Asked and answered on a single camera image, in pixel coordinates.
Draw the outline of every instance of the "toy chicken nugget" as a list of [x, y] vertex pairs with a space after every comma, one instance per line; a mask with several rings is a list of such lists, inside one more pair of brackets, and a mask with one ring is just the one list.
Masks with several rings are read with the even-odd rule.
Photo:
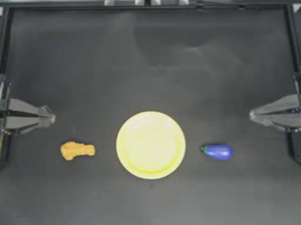
[[71, 161], [76, 156], [94, 156], [95, 147], [94, 145], [84, 145], [76, 142], [67, 142], [61, 146], [61, 156], [65, 160]]

